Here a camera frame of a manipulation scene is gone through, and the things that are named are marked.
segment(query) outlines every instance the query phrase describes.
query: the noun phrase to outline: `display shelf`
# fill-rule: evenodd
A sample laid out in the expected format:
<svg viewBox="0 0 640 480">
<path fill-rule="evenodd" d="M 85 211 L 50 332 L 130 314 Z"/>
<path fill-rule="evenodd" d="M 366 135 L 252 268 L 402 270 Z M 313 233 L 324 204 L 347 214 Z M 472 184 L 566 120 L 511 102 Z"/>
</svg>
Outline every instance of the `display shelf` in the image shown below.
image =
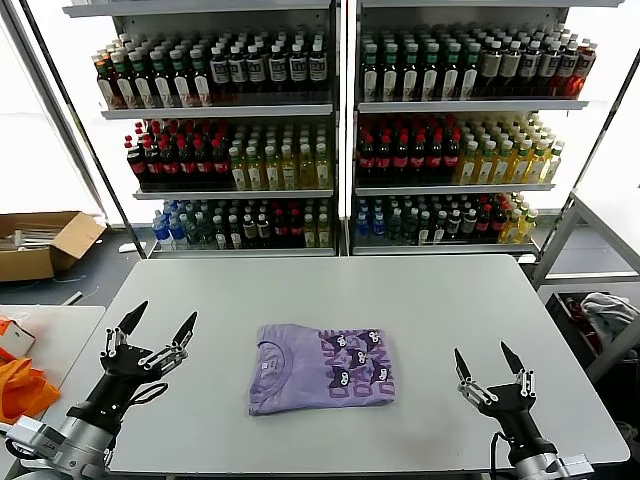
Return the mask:
<svg viewBox="0 0 640 480">
<path fill-rule="evenodd" d="M 397 7 L 617 7 L 624 0 L 361 0 L 365 8 Z"/>
<path fill-rule="evenodd" d="M 535 110 L 582 110 L 588 100 L 469 100 L 451 102 L 362 102 L 360 113 L 423 112 L 520 112 Z"/>
<path fill-rule="evenodd" d="M 263 10 L 319 10 L 329 8 L 329 0 L 130 0 L 89 2 L 77 0 L 62 7 L 71 18 L 167 15 L 176 13 L 251 12 Z"/>
<path fill-rule="evenodd" d="M 502 185 L 425 185 L 415 187 L 356 187 L 358 197 L 377 197 L 386 195 L 439 195 L 468 193 L 502 193 L 502 192 L 546 192 L 555 187 L 552 183 L 526 184 L 505 183 Z"/>
<path fill-rule="evenodd" d="M 469 243 L 460 245 L 425 245 L 420 247 L 410 245 L 367 245 L 353 247 L 353 255 L 475 255 L 486 253 L 504 253 L 507 255 L 538 255 L 540 253 L 540 249 L 534 242 L 504 245 L 495 243 Z"/>
<path fill-rule="evenodd" d="M 329 198 L 333 190 L 259 190 L 259 191 L 165 191 L 143 192 L 138 190 L 133 194 L 138 200 L 252 200 L 263 198 Z"/>
<path fill-rule="evenodd" d="M 333 105 L 259 105 L 196 108 L 136 108 L 131 110 L 104 110 L 107 120 L 137 120 L 140 118 L 247 118 L 331 115 Z"/>
</svg>

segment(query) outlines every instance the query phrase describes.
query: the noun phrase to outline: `yellow bottle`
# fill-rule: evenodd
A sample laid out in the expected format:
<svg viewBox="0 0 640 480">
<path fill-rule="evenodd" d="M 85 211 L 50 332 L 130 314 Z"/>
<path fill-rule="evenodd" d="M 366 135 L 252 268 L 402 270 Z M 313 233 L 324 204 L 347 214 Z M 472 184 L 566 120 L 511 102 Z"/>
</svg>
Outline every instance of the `yellow bottle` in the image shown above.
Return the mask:
<svg viewBox="0 0 640 480">
<path fill-rule="evenodd" d="M 471 175 L 475 168 L 476 150 L 478 150 L 478 142 L 471 140 L 467 142 L 467 149 L 464 156 L 460 159 L 460 176 L 456 182 L 458 185 L 469 185 L 471 183 Z"/>
<path fill-rule="evenodd" d="M 516 237 L 518 236 L 518 224 L 520 222 L 521 215 L 522 211 L 519 208 L 516 208 L 513 212 L 511 212 L 509 220 L 507 220 L 506 225 L 500 232 L 498 243 L 514 243 L 516 241 Z"/>
<path fill-rule="evenodd" d="M 316 166 L 308 143 L 300 145 L 300 188 L 303 190 L 316 188 Z"/>
<path fill-rule="evenodd" d="M 511 155 L 511 149 L 513 148 L 513 142 L 510 140 L 504 140 L 500 146 L 500 154 L 493 160 L 493 167 L 489 172 L 489 183 L 492 185 L 499 185 L 504 183 L 504 174 L 509 166 L 509 155 Z"/>
<path fill-rule="evenodd" d="M 546 140 L 540 140 L 536 145 L 533 157 L 529 162 L 527 171 L 524 174 L 522 183 L 538 183 L 540 181 L 540 174 L 547 162 L 544 158 L 544 152 L 547 149 L 549 142 Z"/>
<path fill-rule="evenodd" d="M 291 152 L 291 145 L 282 145 L 282 178 L 285 190 L 298 188 L 298 164 Z"/>
<path fill-rule="evenodd" d="M 529 166 L 529 161 L 527 160 L 529 150 L 531 150 L 531 140 L 523 140 L 518 154 L 509 159 L 509 165 L 504 174 L 504 183 L 522 183 L 524 173 Z"/>
<path fill-rule="evenodd" d="M 487 185 L 489 181 L 489 172 L 493 166 L 492 157 L 496 148 L 496 142 L 493 140 L 487 140 L 484 144 L 484 151 L 482 156 L 478 159 L 476 155 L 476 162 L 471 174 L 471 183 L 473 185 Z"/>
<path fill-rule="evenodd" d="M 327 159 L 327 145 L 319 143 L 316 145 L 316 173 L 318 174 L 318 188 L 323 190 L 331 188 L 330 171 L 331 165 L 329 163 L 329 159 Z"/>
</svg>

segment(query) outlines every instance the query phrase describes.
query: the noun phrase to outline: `metal shelf frame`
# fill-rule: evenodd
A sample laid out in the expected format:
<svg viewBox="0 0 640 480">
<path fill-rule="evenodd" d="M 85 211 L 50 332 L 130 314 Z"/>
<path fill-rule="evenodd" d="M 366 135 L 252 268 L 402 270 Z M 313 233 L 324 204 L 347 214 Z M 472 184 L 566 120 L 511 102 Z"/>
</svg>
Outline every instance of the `metal shelf frame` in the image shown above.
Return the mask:
<svg viewBox="0 0 640 480">
<path fill-rule="evenodd" d="M 202 191 L 202 192 L 143 192 L 138 190 L 133 197 L 138 200 L 252 200 L 263 198 L 330 198 L 333 190 L 260 190 L 260 191 Z"/>
</svg>

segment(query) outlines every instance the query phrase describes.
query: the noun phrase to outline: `bottle label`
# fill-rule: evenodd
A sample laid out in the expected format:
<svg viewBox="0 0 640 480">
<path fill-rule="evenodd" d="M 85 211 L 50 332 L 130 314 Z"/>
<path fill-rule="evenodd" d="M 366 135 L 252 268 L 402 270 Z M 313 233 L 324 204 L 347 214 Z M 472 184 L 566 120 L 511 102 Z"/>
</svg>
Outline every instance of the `bottle label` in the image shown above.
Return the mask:
<svg viewBox="0 0 640 480">
<path fill-rule="evenodd" d="M 548 53 L 543 54 L 540 59 L 540 65 L 538 65 L 538 76 L 547 78 L 553 77 L 559 63 L 559 55 L 549 55 Z"/>
<path fill-rule="evenodd" d="M 294 82 L 304 82 L 307 80 L 306 58 L 290 58 L 289 68 L 291 70 L 291 80 Z"/>
<path fill-rule="evenodd" d="M 576 63 L 576 69 L 573 71 L 573 74 L 576 77 L 585 78 L 589 74 L 591 67 L 593 67 L 593 62 L 595 61 L 595 55 L 587 55 L 581 53 L 580 57 L 578 58 L 578 62 Z"/>
<path fill-rule="evenodd" d="M 426 102 L 433 98 L 433 88 L 436 85 L 436 77 L 438 72 L 436 70 L 427 70 L 424 72 L 424 79 L 422 80 L 422 101 Z"/>
<path fill-rule="evenodd" d="M 171 91 L 167 80 L 165 78 L 156 78 L 156 87 L 158 87 L 160 100 L 162 100 L 164 107 L 171 108 Z"/>
<path fill-rule="evenodd" d="M 429 168 L 438 168 L 440 166 L 441 160 L 442 160 L 442 157 L 434 157 L 430 155 L 427 157 L 425 163 Z"/>
<path fill-rule="evenodd" d="M 491 162 L 484 162 L 480 167 L 480 175 L 478 175 L 478 185 L 485 185 L 489 180 L 489 172 L 493 164 Z"/>
<path fill-rule="evenodd" d="M 136 87 L 140 92 L 140 98 L 144 108 L 153 108 L 153 99 L 151 98 L 151 90 L 149 89 L 149 83 L 145 78 L 136 78 Z"/>
<path fill-rule="evenodd" d="M 309 58 L 309 76 L 313 82 L 323 82 L 327 79 L 327 62 L 322 58 Z"/>
<path fill-rule="evenodd" d="M 216 233 L 216 242 L 220 250 L 227 249 L 227 237 L 225 237 L 223 233 Z"/>
<path fill-rule="evenodd" d="M 538 55 L 530 55 L 523 53 L 520 59 L 520 65 L 518 66 L 518 76 L 529 78 L 536 74 L 536 68 L 538 66 Z"/>
<path fill-rule="evenodd" d="M 458 72 L 449 70 L 444 74 L 444 83 L 442 84 L 442 100 L 451 100 L 456 90 L 456 80 Z"/>
<path fill-rule="evenodd" d="M 211 92 L 209 91 L 209 82 L 203 76 L 197 76 L 195 79 L 196 90 L 198 90 L 198 97 L 203 107 L 211 106 Z"/>
<path fill-rule="evenodd" d="M 429 238 L 429 230 L 420 230 L 418 232 L 418 245 L 426 245 Z"/>
<path fill-rule="evenodd" d="M 409 70 L 404 74 L 404 82 L 402 84 L 402 101 L 410 102 L 413 100 L 413 92 L 416 88 L 416 79 L 418 78 L 418 72 L 415 70 Z"/>
<path fill-rule="evenodd" d="M 498 162 L 496 165 L 496 171 L 493 172 L 493 182 L 492 183 L 502 183 L 502 179 L 504 178 L 504 173 L 507 171 L 508 162 Z"/>
<path fill-rule="evenodd" d="M 445 156 L 443 158 L 445 166 L 452 168 L 458 165 L 458 157 Z"/>
<path fill-rule="evenodd" d="M 405 168 L 409 163 L 408 157 L 393 157 L 393 166 L 395 168 Z"/>
<path fill-rule="evenodd" d="M 262 58 L 247 59 L 247 69 L 249 70 L 249 80 L 254 83 L 264 82 L 267 76 L 262 64 Z"/>
<path fill-rule="evenodd" d="M 215 83 L 220 85 L 229 83 L 229 65 L 226 60 L 221 62 L 211 60 L 209 65 L 211 66 L 211 75 Z"/>
<path fill-rule="evenodd" d="M 502 57 L 502 62 L 500 62 L 498 74 L 505 78 L 515 77 L 519 63 L 520 55 L 504 55 Z"/>
<path fill-rule="evenodd" d="M 304 232 L 304 245 L 307 248 L 316 246 L 316 236 L 313 232 Z"/>
<path fill-rule="evenodd" d="M 318 172 L 318 187 L 325 188 L 329 186 L 329 167 L 326 165 L 316 165 Z"/>
<path fill-rule="evenodd" d="M 229 60 L 229 75 L 233 83 L 244 83 L 248 80 L 247 64 L 242 60 Z"/>
<path fill-rule="evenodd" d="M 239 233 L 231 234 L 231 242 L 233 243 L 233 248 L 235 248 L 236 250 L 242 248 L 242 238 L 240 237 Z"/>
<path fill-rule="evenodd" d="M 102 92 L 102 96 L 104 97 L 104 101 L 107 102 L 107 107 L 115 108 L 115 96 L 113 95 L 113 90 L 111 89 L 111 85 L 106 80 L 98 80 L 98 88 Z"/>
<path fill-rule="evenodd" d="M 578 62 L 578 55 L 566 55 L 560 56 L 560 64 L 556 70 L 557 77 L 570 77 Z"/>
<path fill-rule="evenodd" d="M 197 165 L 200 173 L 210 173 L 213 170 L 212 162 L 198 162 Z"/>
<path fill-rule="evenodd" d="M 444 229 L 438 228 L 435 232 L 433 232 L 433 244 L 440 243 L 444 238 Z"/>
<path fill-rule="evenodd" d="M 287 66 L 284 58 L 270 58 L 269 59 L 269 75 L 272 82 L 286 82 L 287 81 Z"/>
<path fill-rule="evenodd" d="M 394 71 L 385 72 L 382 86 L 383 102 L 393 102 L 394 93 L 396 91 L 396 77 L 397 73 Z"/>
<path fill-rule="evenodd" d="M 269 190 L 279 190 L 278 169 L 276 167 L 267 168 L 267 178 L 269 179 Z"/>
<path fill-rule="evenodd" d="M 119 78 L 118 87 L 120 87 L 120 91 L 122 92 L 122 96 L 124 97 L 124 101 L 127 104 L 127 107 L 136 108 L 136 98 L 133 95 L 133 90 L 131 89 L 129 80 L 127 80 L 126 78 Z"/>
<path fill-rule="evenodd" d="M 480 65 L 480 75 L 483 77 L 493 78 L 498 75 L 500 69 L 500 61 L 502 55 L 489 55 L 485 53 L 482 56 L 482 64 Z"/>
<path fill-rule="evenodd" d="M 460 100 L 469 100 L 471 98 L 477 76 L 478 72 L 476 70 L 467 70 L 464 72 L 462 87 L 460 88 Z"/>
<path fill-rule="evenodd" d="M 187 79 L 184 77 L 176 77 L 174 78 L 174 82 L 176 84 L 176 88 L 178 89 L 178 96 L 180 97 L 180 102 L 183 107 L 190 107 L 189 98 L 191 94 L 189 93 L 189 85 L 187 85 Z"/>
<path fill-rule="evenodd" d="M 247 184 L 244 181 L 244 172 L 240 168 L 236 168 L 231 173 L 233 174 L 233 180 L 236 182 L 236 189 L 246 190 Z"/>
<path fill-rule="evenodd" d="M 378 74 L 376 72 L 365 72 L 364 74 L 364 101 L 373 102 L 376 99 L 376 81 Z"/>
</svg>

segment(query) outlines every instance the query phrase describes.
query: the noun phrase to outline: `shelf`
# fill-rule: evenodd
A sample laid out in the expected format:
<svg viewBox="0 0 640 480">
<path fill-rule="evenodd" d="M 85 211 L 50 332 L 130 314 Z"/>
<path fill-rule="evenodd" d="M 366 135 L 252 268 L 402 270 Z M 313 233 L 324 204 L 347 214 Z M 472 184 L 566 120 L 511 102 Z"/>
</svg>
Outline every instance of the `shelf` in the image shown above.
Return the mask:
<svg viewBox="0 0 640 480">
<path fill-rule="evenodd" d="M 333 257 L 333 248 L 273 248 L 247 250 L 156 250 L 149 258 L 260 258 L 260 257 Z"/>
<path fill-rule="evenodd" d="M 463 244 L 463 245 L 426 245 L 394 246 L 377 245 L 366 247 L 353 247 L 353 255 L 475 255 L 488 253 L 504 253 L 507 255 L 538 255 L 540 249 L 535 243 L 518 244 Z"/>
<path fill-rule="evenodd" d="M 131 110 L 105 110 L 107 120 L 137 120 L 140 118 L 242 118 L 290 117 L 302 115 L 331 115 L 333 105 L 256 105 L 196 108 L 136 108 Z"/>
<path fill-rule="evenodd" d="M 439 195 L 468 193 L 501 193 L 501 192 L 546 192 L 555 187 L 554 184 L 508 183 L 503 185 L 428 185 L 424 187 L 356 187 L 358 197 L 377 197 L 385 195 Z"/>
<path fill-rule="evenodd" d="M 365 8 L 386 7 L 617 7 L 624 0 L 361 0 Z"/>
<path fill-rule="evenodd" d="M 520 112 L 532 110 L 582 110 L 586 100 L 470 100 L 451 102 L 362 102 L 360 113 Z"/>
<path fill-rule="evenodd" d="M 226 192 L 142 192 L 133 194 L 138 200 L 234 200 L 234 199 L 263 199 L 263 198 L 330 198 L 333 190 L 280 190 L 280 191 L 226 191 Z"/>
<path fill-rule="evenodd" d="M 62 7 L 71 18 L 125 17 L 204 12 L 250 12 L 261 10 L 320 10 L 329 8 L 329 0 L 105 0 Z"/>
</svg>

